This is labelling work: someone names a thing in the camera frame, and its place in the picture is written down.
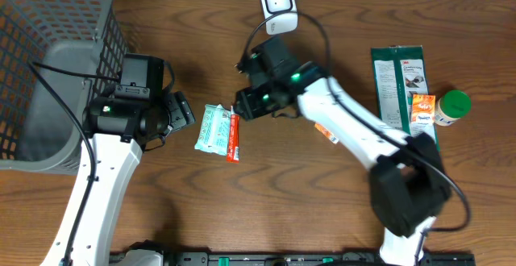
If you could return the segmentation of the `teal wet wipes pack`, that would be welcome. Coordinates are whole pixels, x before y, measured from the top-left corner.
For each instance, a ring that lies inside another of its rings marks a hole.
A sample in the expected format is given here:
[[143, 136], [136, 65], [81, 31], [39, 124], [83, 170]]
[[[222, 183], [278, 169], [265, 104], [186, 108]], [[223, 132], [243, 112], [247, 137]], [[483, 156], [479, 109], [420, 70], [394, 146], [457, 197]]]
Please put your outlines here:
[[231, 125], [231, 112], [222, 105], [205, 105], [196, 150], [214, 153], [220, 156], [227, 154]]

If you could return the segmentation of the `red stick sachet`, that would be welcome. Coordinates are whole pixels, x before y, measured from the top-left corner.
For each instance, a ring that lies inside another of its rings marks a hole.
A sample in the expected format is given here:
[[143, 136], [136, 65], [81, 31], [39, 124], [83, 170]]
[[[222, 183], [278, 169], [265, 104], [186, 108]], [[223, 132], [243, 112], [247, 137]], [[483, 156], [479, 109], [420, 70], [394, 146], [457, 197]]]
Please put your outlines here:
[[231, 108], [230, 132], [227, 147], [227, 162], [239, 163], [239, 119], [234, 108]]

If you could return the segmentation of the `green 3M gloves package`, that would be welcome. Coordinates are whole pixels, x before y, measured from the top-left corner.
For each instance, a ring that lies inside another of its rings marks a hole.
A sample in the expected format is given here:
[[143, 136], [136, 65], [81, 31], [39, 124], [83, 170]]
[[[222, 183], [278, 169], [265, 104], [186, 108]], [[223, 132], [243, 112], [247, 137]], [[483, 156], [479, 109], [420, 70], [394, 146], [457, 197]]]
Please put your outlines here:
[[411, 122], [413, 96], [429, 94], [422, 47], [372, 48], [370, 53], [380, 119], [409, 135], [426, 133], [437, 140], [433, 124]]

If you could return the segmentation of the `orange tissue pack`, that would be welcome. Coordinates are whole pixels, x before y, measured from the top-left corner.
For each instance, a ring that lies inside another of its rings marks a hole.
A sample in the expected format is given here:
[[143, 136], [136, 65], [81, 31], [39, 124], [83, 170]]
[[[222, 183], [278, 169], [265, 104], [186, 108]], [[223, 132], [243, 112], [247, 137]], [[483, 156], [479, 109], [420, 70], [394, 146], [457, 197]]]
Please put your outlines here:
[[435, 121], [435, 95], [415, 94], [412, 97], [410, 121], [432, 124]]
[[339, 142], [339, 139], [331, 133], [329, 130], [327, 130], [324, 126], [315, 123], [314, 127], [321, 132], [328, 140], [330, 140], [333, 144], [337, 144]]

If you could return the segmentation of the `green lid jar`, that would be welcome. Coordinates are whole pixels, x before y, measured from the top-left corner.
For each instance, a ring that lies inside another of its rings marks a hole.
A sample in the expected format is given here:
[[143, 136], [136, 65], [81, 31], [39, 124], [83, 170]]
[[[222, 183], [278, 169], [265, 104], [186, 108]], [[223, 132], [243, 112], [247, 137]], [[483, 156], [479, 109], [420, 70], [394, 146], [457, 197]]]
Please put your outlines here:
[[450, 90], [436, 101], [435, 124], [450, 126], [467, 115], [471, 108], [471, 99], [465, 92]]

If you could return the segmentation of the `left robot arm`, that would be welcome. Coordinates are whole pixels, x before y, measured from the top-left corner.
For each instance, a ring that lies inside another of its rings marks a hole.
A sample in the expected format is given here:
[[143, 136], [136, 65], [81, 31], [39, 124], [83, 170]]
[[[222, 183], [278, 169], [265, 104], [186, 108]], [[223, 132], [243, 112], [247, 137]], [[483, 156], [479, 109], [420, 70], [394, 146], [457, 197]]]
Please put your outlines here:
[[148, 143], [165, 143], [195, 122], [180, 91], [163, 84], [170, 63], [128, 53], [113, 86], [71, 120], [81, 136], [77, 179], [45, 265], [167, 265], [166, 251], [151, 241], [120, 254], [110, 247], [129, 181]]

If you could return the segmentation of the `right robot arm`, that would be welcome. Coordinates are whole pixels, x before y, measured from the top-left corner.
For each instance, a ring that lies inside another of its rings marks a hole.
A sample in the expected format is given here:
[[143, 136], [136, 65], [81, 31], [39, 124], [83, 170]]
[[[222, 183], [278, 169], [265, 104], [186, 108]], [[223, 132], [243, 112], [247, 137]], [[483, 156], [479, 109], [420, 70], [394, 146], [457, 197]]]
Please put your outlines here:
[[372, 209], [385, 228], [380, 258], [387, 264], [416, 265], [422, 245], [451, 187], [435, 141], [383, 123], [355, 101], [328, 69], [302, 64], [274, 36], [245, 48], [237, 69], [249, 87], [237, 92], [235, 112], [247, 121], [295, 106], [302, 116], [326, 128], [368, 172]]

